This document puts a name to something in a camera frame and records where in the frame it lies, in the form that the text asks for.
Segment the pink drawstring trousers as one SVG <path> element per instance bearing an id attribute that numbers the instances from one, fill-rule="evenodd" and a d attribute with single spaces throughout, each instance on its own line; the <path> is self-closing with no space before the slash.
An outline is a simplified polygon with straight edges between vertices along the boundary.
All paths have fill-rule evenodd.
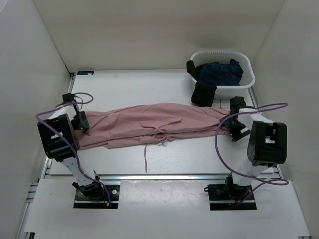
<path id="1" fill-rule="evenodd" d="M 106 149 L 164 144 L 174 140 L 227 134 L 218 129 L 220 120 L 229 111 L 158 103 L 121 108 L 108 112 L 86 111 L 89 123 L 86 132 L 77 131 L 80 149 L 102 146 Z"/>

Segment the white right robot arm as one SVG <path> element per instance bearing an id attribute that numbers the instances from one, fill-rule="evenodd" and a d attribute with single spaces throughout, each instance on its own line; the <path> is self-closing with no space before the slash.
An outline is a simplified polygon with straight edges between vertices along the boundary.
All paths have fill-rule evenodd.
<path id="1" fill-rule="evenodd" d="M 249 136 L 247 157 L 238 169 L 232 169 L 225 180 L 224 194 L 237 198 L 243 189 L 268 168 L 284 164 L 287 158 L 287 126 L 262 114 L 262 107 L 248 106 L 243 97 L 230 99 L 230 113 L 220 120 L 233 142 Z"/>

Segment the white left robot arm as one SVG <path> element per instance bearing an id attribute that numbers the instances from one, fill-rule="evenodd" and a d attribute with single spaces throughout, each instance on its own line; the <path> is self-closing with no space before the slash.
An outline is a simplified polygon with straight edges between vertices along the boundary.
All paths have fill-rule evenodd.
<path id="1" fill-rule="evenodd" d="M 93 99 L 89 93 L 66 93 L 62 95 L 62 103 L 35 117 L 46 156 L 71 172 L 76 179 L 73 186 L 84 196 L 100 199 L 105 193 L 100 177 L 94 170 L 86 173 L 77 154 L 80 149 L 77 133 L 86 133 L 90 128 L 86 114 L 81 109 Z"/>

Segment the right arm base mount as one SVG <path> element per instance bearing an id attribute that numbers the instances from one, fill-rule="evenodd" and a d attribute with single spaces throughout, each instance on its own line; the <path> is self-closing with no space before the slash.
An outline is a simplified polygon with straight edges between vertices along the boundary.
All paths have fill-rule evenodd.
<path id="1" fill-rule="evenodd" d="M 252 186 L 236 185 L 231 176 L 224 184 L 208 184 L 204 192 L 208 193 L 211 211 L 257 210 Z"/>

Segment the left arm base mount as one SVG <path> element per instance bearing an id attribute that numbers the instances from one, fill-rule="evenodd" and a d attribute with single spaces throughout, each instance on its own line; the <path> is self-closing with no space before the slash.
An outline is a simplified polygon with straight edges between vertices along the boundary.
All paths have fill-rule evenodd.
<path id="1" fill-rule="evenodd" d="M 107 192 L 98 183 L 89 187 L 80 187 L 73 182 L 76 188 L 73 208 L 75 209 L 117 209 L 119 205 L 120 185 L 106 185 Z"/>

